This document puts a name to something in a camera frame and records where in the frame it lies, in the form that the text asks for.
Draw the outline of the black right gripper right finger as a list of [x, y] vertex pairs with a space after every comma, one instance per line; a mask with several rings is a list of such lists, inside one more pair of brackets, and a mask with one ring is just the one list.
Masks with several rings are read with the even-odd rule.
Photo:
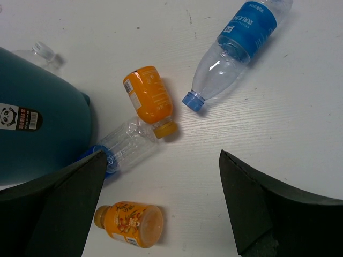
[[342, 256], [342, 200], [288, 185], [226, 151], [219, 169], [239, 256]]

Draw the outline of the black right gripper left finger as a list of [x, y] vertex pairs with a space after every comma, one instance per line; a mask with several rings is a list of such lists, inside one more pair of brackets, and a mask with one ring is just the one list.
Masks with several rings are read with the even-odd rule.
[[98, 151], [1, 190], [1, 256], [81, 256], [106, 169]]

